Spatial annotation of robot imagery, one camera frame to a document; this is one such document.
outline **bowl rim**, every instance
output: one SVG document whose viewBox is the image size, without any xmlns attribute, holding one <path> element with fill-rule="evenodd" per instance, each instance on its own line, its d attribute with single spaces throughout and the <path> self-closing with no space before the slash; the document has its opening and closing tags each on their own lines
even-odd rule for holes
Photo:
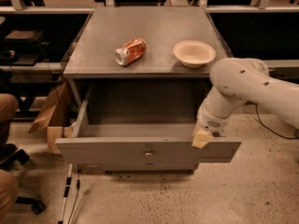
<svg viewBox="0 0 299 224">
<path fill-rule="evenodd" d="M 189 43 L 189 44 L 197 44 L 197 45 L 201 45 L 203 47 L 206 47 L 208 48 L 210 51 L 212 51 L 212 56 L 210 57 L 210 59 L 205 59 L 205 60 L 201 60 L 203 62 L 201 63 L 197 63 L 197 62 L 190 62 L 188 60 L 184 60 L 182 58 L 180 58 L 177 53 L 176 53 L 176 50 L 178 49 L 178 47 L 181 47 L 182 45 L 186 44 L 186 43 Z M 196 41 L 196 40 L 186 40 L 186 41 L 181 41 L 181 42 L 178 42 L 174 48 L 173 48 L 173 53 L 175 54 L 176 58 L 179 59 L 181 62 L 183 63 L 189 63 L 189 64 L 203 64 L 203 63 L 210 63 L 212 62 L 215 57 L 216 57 L 216 50 L 214 50 L 210 45 L 208 45 L 207 43 L 205 42 L 202 42 L 202 41 Z"/>
</svg>

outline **white bowl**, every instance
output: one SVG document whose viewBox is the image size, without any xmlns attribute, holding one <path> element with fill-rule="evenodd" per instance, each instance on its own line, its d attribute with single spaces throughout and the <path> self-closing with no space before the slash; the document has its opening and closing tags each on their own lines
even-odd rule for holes
<svg viewBox="0 0 299 224">
<path fill-rule="evenodd" d="M 186 66 L 198 68 L 212 62 L 216 51 L 208 44 L 200 41 L 182 41 L 174 46 L 175 56 Z"/>
</svg>

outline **cardboard box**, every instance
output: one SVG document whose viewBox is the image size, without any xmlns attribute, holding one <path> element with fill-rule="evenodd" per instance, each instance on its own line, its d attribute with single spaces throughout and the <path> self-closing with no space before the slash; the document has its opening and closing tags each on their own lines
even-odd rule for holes
<svg viewBox="0 0 299 224">
<path fill-rule="evenodd" d="M 69 126 L 70 106 L 75 105 L 75 97 L 67 81 L 53 88 L 39 111 L 29 133 L 47 129 L 49 152 L 60 153 L 55 145 L 57 138 L 71 137 Z"/>
</svg>

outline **office chair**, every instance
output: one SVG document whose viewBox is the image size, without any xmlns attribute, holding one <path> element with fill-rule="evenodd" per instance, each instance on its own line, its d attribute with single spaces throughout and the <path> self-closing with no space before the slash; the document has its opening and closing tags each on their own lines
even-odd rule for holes
<svg viewBox="0 0 299 224">
<path fill-rule="evenodd" d="M 26 152 L 23 149 L 18 150 L 15 152 L 13 155 L 11 155 L 9 158 L 4 160 L 3 162 L 0 163 L 0 169 L 2 170 L 8 170 L 10 165 L 18 161 L 20 164 L 25 164 L 26 162 L 29 161 L 29 156 L 26 154 Z M 27 197 L 18 197 L 17 204 L 30 204 L 32 211 L 38 215 L 42 213 L 45 209 L 46 206 L 43 204 L 41 201 L 33 199 L 33 198 L 27 198 Z"/>
</svg>

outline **chair wheel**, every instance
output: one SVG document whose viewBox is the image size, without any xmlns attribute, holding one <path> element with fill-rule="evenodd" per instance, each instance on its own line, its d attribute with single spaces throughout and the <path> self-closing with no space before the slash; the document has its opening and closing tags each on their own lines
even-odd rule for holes
<svg viewBox="0 0 299 224">
<path fill-rule="evenodd" d="M 25 164 L 26 162 L 29 161 L 29 156 L 28 156 L 28 154 L 25 153 L 25 151 L 23 149 L 20 149 L 17 152 L 17 161 L 20 164 Z"/>
<path fill-rule="evenodd" d="M 46 209 L 46 206 L 38 200 L 32 204 L 31 209 L 36 215 L 38 215 Z"/>
</svg>

